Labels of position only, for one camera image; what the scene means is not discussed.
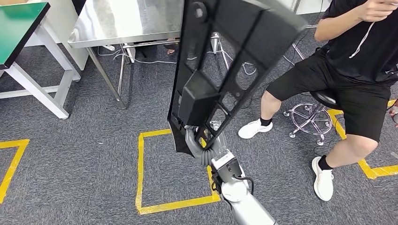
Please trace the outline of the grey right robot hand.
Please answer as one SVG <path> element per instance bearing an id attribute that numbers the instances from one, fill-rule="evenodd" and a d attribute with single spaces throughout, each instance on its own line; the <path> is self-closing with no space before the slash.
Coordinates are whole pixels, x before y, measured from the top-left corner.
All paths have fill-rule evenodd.
<path id="1" fill-rule="evenodd" d="M 195 132 L 198 130 L 197 126 L 184 126 L 185 142 L 193 154 L 194 157 L 199 156 L 210 156 L 211 158 L 219 155 L 220 153 L 227 150 L 227 142 L 224 132 L 218 133 L 218 137 L 214 139 L 214 142 L 205 149 L 195 141 Z"/>

